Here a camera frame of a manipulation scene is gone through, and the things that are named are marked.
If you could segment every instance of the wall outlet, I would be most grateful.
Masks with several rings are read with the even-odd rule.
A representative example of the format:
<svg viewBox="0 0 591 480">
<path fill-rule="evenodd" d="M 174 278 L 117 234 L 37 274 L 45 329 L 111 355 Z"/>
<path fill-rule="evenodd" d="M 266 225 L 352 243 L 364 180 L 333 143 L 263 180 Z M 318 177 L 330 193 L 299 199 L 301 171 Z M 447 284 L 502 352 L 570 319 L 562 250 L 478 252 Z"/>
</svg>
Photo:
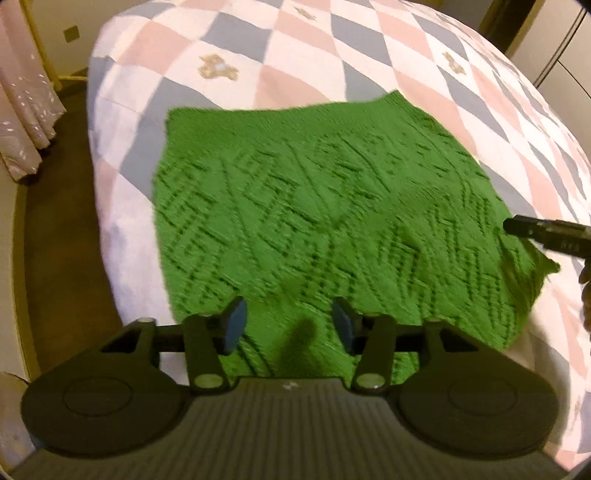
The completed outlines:
<svg viewBox="0 0 591 480">
<path fill-rule="evenodd" d="M 78 40 L 80 38 L 80 31 L 78 30 L 78 25 L 74 25 L 73 27 L 66 28 L 64 30 L 64 38 L 66 39 L 66 43 L 73 42 L 74 40 Z"/>
</svg>

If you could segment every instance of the floor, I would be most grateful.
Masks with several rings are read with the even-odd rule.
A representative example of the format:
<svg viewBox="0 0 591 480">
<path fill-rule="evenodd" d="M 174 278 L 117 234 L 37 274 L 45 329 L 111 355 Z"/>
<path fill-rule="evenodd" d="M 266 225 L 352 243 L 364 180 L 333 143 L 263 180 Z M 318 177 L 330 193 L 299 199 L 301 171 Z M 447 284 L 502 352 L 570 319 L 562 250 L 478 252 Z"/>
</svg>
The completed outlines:
<svg viewBox="0 0 591 480">
<path fill-rule="evenodd" d="M 28 187 L 25 211 L 27 301 L 42 372 L 121 327 L 100 257 L 86 91 L 62 101 L 68 113 Z"/>
</svg>

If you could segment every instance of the metal screw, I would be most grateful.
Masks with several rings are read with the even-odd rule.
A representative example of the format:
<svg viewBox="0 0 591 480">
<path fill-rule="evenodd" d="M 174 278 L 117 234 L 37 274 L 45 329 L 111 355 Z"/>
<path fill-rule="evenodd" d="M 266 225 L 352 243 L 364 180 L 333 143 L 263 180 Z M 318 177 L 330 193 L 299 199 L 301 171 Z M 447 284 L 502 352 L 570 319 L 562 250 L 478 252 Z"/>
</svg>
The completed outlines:
<svg viewBox="0 0 591 480">
<path fill-rule="evenodd" d="M 366 390 L 375 390 L 386 384 L 386 379 L 379 374 L 362 374 L 355 380 L 358 387 Z"/>
<path fill-rule="evenodd" d="M 202 374 L 195 378 L 195 386 L 199 388 L 218 388 L 223 385 L 223 378 L 216 374 Z"/>
</svg>

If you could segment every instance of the circular base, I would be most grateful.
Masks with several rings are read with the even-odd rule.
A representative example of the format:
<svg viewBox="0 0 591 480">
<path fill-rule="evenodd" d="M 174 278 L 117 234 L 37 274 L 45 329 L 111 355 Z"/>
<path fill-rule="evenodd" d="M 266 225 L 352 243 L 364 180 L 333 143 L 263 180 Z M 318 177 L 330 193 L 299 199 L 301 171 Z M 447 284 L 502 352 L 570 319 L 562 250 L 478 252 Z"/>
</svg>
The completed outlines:
<svg viewBox="0 0 591 480">
<path fill-rule="evenodd" d="M 524 455 L 543 445 L 557 413 L 548 385 L 528 372 L 425 369 L 401 387 L 398 407 L 435 447 L 476 458 Z"/>
<path fill-rule="evenodd" d="M 25 392 L 21 414 L 44 448 L 67 456 L 123 453 L 159 438 L 180 420 L 181 388 L 128 354 L 69 362 Z"/>
</svg>

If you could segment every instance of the wall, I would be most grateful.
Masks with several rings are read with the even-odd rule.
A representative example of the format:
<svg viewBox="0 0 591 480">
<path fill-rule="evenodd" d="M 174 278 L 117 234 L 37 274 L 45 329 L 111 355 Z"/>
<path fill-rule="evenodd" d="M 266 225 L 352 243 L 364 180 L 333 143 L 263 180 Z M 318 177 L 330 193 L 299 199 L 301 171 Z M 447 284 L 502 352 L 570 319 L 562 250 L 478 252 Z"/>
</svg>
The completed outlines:
<svg viewBox="0 0 591 480">
<path fill-rule="evenodd" d="M 33 0 L 33 19 L 47 56 L 59 75 L 87 67 L 101 26 L 114 15 L 143 3 L 142 0 Z M 80 38 L 66 43 L 63 31 L 78 26 Z"/>
<path fill-rule="evenodd" d="M 439 10 L 478 31 L 491 5 L 492 0 L 445 0 Z"/>
</svg>

